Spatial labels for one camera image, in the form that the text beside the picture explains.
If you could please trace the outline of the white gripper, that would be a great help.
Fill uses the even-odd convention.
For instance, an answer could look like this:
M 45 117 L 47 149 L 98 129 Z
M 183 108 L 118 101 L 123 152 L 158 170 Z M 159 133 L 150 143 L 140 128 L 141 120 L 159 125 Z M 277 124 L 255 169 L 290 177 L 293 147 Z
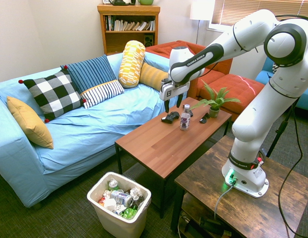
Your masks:
M 183 100 L 183 93 L 189 90 L 190 82 L 184 85 L 175 85 L 174 81 L 165 78 L 161 81 L 160 99 L 164 101 L 165 112 L 169 113 L 169 102 L 172 97 L 177 96 L 177 108 L 180 107 Z

